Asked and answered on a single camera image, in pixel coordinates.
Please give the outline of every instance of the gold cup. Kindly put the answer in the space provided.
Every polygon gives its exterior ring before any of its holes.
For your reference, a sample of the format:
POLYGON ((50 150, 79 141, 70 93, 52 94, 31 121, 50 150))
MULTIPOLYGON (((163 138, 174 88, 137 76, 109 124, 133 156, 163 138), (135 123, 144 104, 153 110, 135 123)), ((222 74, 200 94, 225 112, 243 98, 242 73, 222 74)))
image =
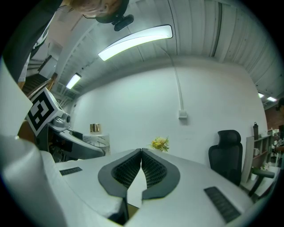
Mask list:
POLYGON ((90 124, 90 132, 91 133, 100 132, 101 130, 102 130, 101 124, 90 124))

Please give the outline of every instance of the office chair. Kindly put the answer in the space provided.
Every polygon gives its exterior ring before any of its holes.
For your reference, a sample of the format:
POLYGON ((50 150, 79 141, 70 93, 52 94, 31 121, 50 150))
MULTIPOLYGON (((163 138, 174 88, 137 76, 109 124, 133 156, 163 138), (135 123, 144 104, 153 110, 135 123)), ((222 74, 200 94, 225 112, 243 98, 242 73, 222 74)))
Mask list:
MULTIPOLYGON (((243 156, 241 135, 235 130, 223 130, 219 131, 218 134, 220 137, 219 144, 209 148, 210 167, 236 186, 239 186, 243 156)), ((258 179, 248 193, 250 197, 255 193, 264 177, 274 177, 273 172, 260 169, 253 169, 252 173, 258 175, 258 179)))

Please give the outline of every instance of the fluorescent light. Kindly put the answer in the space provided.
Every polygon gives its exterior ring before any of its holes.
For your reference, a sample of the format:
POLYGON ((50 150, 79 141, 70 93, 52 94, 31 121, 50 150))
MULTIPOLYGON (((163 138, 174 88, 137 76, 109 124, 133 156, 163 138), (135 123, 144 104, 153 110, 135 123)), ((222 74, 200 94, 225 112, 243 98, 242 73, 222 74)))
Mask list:
POLYGON ((275 99, 275 98, 272 98, 272 97, 269 97, 269 98, 267 98, 269 101, 272 101, 272 102, 275 102, 275 101, 277 101, 277 99, 275 99))
POLYGON ((131 47, 135 47, 142 43, 151 42, 159 39, 170 39, 173 37, 172 27, 170 25, 163 25, 159 27, 149 28, 143 31, 131 34, 119 41, 108 46, 98 55, 103 60, 106 61, 114 55, 125 51, 131 47))
POLYGON ((69 83, 67 84, 67 88, 71 89, 79 80, 81 79, 81 76, 79 74, 75 74, 71 80, 69 81, 69 83))

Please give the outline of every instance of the white wall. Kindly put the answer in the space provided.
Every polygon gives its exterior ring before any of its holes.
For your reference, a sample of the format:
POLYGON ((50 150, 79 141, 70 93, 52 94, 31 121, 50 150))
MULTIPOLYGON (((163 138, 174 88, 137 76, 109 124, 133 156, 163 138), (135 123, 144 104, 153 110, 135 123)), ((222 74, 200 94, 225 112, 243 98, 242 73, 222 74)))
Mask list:
POLYGON ((72 107, 73 107, 73 102, 69 102, 63 107, 63 110, 66 113, 71 114, 72 107))
POLYGON ((55 67, 57 65, 57 60, 55 58, 50 58, 45 66, 41 69, 39 74, 44 76, 47 79, 50 79, 55 72, 55 67))
MULTIPOLYGON (((148 148, 156 136, 169 137, 170 154, 209 167, 208 149, 218 144, 217 131, 234 129, 241 134, 244 162, 246 137, 253 135, 253 123, 258 123, 260 133, 267 132, 261 100, 245 69, 212 59, 175 59, 188 114, 188 121, 181 121, 172 67, 167 64, 145 71, 148 64, 138 67, 144 68, 143 72, 113 80, 79 97, 71 116, 74 130, 84 133, 90 123, 102 124, 103 131, 110 134, 112 153, 148 148)), ((140 197, 134 192, 139 184, 135 185, 135 190, 129 189, 133 196, 129 203, 139 207, 140 197)))
POLYGON ((48 57, 48 43, 44 42, 37 53, 32 57, 34 60, 44 61, 48 57))

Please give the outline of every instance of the bottle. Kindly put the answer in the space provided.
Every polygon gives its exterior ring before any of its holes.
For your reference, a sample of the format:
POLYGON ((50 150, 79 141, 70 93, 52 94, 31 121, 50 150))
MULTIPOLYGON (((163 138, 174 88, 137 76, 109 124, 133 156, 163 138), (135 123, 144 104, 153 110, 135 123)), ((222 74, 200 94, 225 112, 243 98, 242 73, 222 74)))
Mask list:
POLYGON ((253 126, 253 134, 254 134, 254 140, 258 140, 258 125, 255 122, 253 126))
POLYGON ((90 124, 90 134, 84 134, 83 141, 102 149, 106 156, 110 155, 110 135, 102 133, 101 124, 90 124))

